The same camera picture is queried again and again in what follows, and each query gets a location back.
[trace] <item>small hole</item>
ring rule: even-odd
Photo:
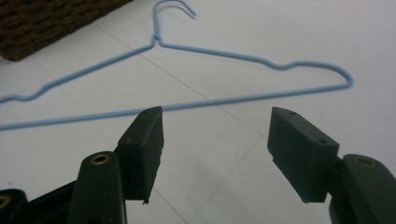
[[[101,154],[101,155],[97,155],[97,156],[93,157],[91,159],[91,163],[93,165],[101,165],[101,164],[108,162],[109,160],[110,160],[109,156]]]
[[[355,157],[355,161],[366,167],[375,167],[375,162],[364,157]]]

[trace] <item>woven rattan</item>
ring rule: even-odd
[[[18,61],[132,0],[0,0],[0,56]]]

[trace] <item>hanger hook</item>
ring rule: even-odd
[[[154,37],[160,43],[162,43],[162,39],[161,39],[161,35],[160,35],[160,20],[158,19],[158,6],[165,2],[179,2],[190,12],[190,14],[192,16],[196,15],[194,10],[189,5],[187,5],[187,3],[184,2],[183,0],[162,0],[162,1],[159,1],[157,4],[155,4],[153,7],[153,10],[152,10],[152,13],[154,15]]]

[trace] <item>floor tile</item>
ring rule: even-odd
[[[191,223],[331,223],[328,205],[303,203],[265,145],[249,151]]]
[[[216,107],[165,113],[163,121],[155,188],[189,220],[259,136]]]
[[[47,73],[59,78],[129,50],[95,24],[89,24],[33,56]]]
[[[149,204],[126,202],[128,223],[186,223],[154,189]]]

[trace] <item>light blue hanger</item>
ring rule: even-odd
[[[312,61],[295,61],[292,63],[286,64],[278,64],[272,63],[264,58],[249,56],[245,54],[239,53],[232,53],[226,52],[221,50],[215,49],[202,49],[202,48],[195,48],[189,46],[181,46],[181,45],[174,45],[174,44],[167,44],[163,42],[163,39],[160,34],[160,23],[158,18],[157,9],[159,5],[165,2],[179,2],[182,4],[192,16],[195,16],[195,12],[192,10],[191,7],[187,5],[183,0],[162,0],[154,5],[153,7],[153,15],[154,15],[154,34],[150,40],[149,45],[144,47],[131,50],[129,52],[123,53],[119,56],[107,59],[100,63],[94,64],[82,70],[79,70],[75,73],[72,73],[68,76],[61,77],[59,79],[55,79],[44,86],[42,86],[37,92],[31,95],[17,95],[17,94],[10,94],[3,97],[0,97],[0,104],[3,104],[8,101],[32,101],[37,97],[41,96],[44,92],[52,89],[56,86],[64,84],[65,82],[71,81],[75,78],[82,77],[87,75],[93,71],[111,65],[113,63],[117,63],[121,60],[130,58],[138,53],[147,51],[155,47],[156,42],[163,47],[168,49],[178,49],[178,50],[185,50],[197,53],[204,53],[204,54],[211,54],[221,57],[233,58],[243,61],[248,61],[252,63],[261,63],[269,68],[274,70],[288,70],[294,67],[316,67],[334,71],[335,73],[341,75],[345,80],[346,83],[337,84],[337,85],[330,85],[330,86],[321,86],[321,87],[313,87],[307,89],[299,89],[299,90],[291,90],[291,91],[275,91],[269,93],[259,93],[253,95],[245,95],[245,96],[236,96],[230,98],[221,98],[215,100],[206,100],[206,101],[196,101],[196,102],[189,102],[183,104],[176,104],[176,105],[163,105],[163,111],[172,111],[172,110],[180,110],[180,109],[187,109],[187,108],[195,108],[195,107],[203,107],[203,106],[210,106],[210,105],[225,105],[225,104],[234,104],[234,103],[241,103],[246,101],[255,101],[255,100],[263,100],[263,99],[270,99],[276,97],[286,97],[292,95],[301,95],[301,94],[308,94],[308,93],[315,93],[315,92],[323,92],[323,91],[337,91],[342,89],[350,88],[353,85],[353,77],[342,67],[337,66],[332,63],[323,63],[323,62],[312,62]],[[43,120],[35,120],[35,121],[26,121],[20,123],[11,123],[11,124],[3,124],[0,125],[0,131],[11,130],[11,129],[20,129],[20,128],[28,128],[28,127],[36,127],[36,126],[44,126],[44,125],[52,125],[52,124],[60,124],[60,123],[68,123],[68,122],[76,122],[76,121],[83,121],[83,120],[92,120],[92,119],[108,119],[108,118],[115,118],[115,117],[122,117],[122,116],[132,116],[137,115],[141,111],[147,109],[147,107],[130,109],[130,110],[121,110],[121,111],[114,111],[114,112],[106,112],[106,113],[98,113],[98,114],[90,114],[90,115],[83,115],[83,116],[74,116],[74,117],[66,117],[66,118],[59,118],[59,119],[43,119]]]

